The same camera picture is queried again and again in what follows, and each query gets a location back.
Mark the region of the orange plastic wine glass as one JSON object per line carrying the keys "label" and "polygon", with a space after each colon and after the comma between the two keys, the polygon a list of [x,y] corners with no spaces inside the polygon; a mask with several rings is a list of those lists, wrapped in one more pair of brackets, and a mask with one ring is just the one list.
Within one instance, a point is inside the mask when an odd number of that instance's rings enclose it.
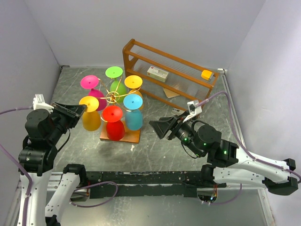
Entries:
{"label": "orange plastic wine glass", "polygon": [[98,130],[101,126],[101,118],[97,109],[99,101],[96,97],[85,96],[79,101],[80,105],[86,105],[87,108],[82,115],[83,127],[87,131]]}

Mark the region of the blue plastic wine glass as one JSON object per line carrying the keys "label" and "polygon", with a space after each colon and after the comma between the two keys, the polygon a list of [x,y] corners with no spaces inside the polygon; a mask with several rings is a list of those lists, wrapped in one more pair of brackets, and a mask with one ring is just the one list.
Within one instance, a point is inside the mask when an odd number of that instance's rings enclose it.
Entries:
{"label": "blue plastic wine glass", "polygon": [[125,114],[126,126],[129,130],[136,131],[143,126],[143,114],[139,108],[143,105],[143,99],[137,94],[129,94],[123,104],[129,111]]}

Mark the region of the pink plastic wine glass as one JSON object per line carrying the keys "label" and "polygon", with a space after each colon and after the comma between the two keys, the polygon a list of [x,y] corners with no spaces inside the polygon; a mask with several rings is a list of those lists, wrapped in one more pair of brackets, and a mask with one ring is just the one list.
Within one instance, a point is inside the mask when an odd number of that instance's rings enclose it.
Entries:
{"label": "pink plastic wine glass", "polygon": [[88,94],[89,96],[93,96],[98,99],[99,106],[97,111],[102,111],[107,106],[107,101],[102,91],[96,89],[99,81],[100,80],[95,75],[87,75],[81,80],[80,85],[83,89],[90,90]]}

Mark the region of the red plastic wine glass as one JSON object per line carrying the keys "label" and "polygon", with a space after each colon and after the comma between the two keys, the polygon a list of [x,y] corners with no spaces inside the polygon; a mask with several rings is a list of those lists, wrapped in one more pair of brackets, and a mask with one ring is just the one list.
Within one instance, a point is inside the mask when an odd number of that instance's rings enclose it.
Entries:
{"label": "red plastic wine glass", "polygon": [[125,127],[121,121],[122,116],[121,108],[116,105],[110,105],[103,110],[102,118],[107,122],[106,132],[110,140],[119,141],[124,137]]}

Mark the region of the green plastic wine glass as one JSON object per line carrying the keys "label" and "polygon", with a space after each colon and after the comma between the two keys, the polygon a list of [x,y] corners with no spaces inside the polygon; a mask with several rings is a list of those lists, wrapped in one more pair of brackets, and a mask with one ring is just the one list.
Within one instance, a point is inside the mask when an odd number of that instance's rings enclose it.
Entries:
{"label": "green plastic wine glass", "polygon": [[122,104],[124,97],[127,94],[127,88],[122,82],[123,69],[118,66],[112,66],[105,71],[105,75],[108,78],[113,79],[110,86],[110,93],[114,94],[119,104]]}

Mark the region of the yellow plastic wine glass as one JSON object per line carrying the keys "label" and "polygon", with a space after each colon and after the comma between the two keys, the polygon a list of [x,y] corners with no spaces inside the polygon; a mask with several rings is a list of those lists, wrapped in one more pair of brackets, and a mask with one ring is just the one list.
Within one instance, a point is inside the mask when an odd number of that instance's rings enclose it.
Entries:
{"label": "yellow plastic wine glass", "polygon": [[128,87],[130,89],[130,91],[127,93],[127,95],[125,96],[124,101],[123,101],[126,111],[127,112],[133,111],[132,109],[128,108],[125,103],[125,100],[128,100],[128,96],[131,94],[135,94],[135,95],[138,95],[141,97],[141,100],[142,100],[141,106],[138,108],[138,110],[142,110],[143,109],[143,96],[139,91],[143,84],[142,78],[139,77],[138,75],[130,75],[125,78],[124,84],[126,87]]}

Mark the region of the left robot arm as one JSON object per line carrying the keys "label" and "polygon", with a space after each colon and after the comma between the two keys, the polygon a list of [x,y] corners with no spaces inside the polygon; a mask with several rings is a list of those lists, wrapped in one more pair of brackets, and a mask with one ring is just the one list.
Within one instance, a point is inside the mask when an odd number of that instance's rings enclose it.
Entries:
{"label": "left robot arm", "polygon": [[28,135],[18,156],[22,186],[18,223],[22,226],[59,226],[75,189],[88,183],[83,164],[68,164],[57,190],[46,201],[54,161],[60,151],[56,144],[87,110],[85,104],[53,103],[52,107],[50,112],[43,108],[33,110],[26,117]]}

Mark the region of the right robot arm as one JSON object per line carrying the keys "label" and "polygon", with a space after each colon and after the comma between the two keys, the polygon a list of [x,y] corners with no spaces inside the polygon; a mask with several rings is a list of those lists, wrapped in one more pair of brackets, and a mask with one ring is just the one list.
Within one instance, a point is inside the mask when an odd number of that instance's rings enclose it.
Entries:
{"label": "right robot arm", "polygon": [[270,193],[287,196],[299,188],[298,179],[291,174],[295,161],[271,160],[253,153],[246,153],[236,143],[222,139],[221,132],[201,120],[186,121],[180,116],[161,117],[149,124],[159,139],[175,137],[184,150],[191,150],[193,158],[207,158],[201,168],[201,187],[224,186],[227,183],[247,184],[266,188]]}

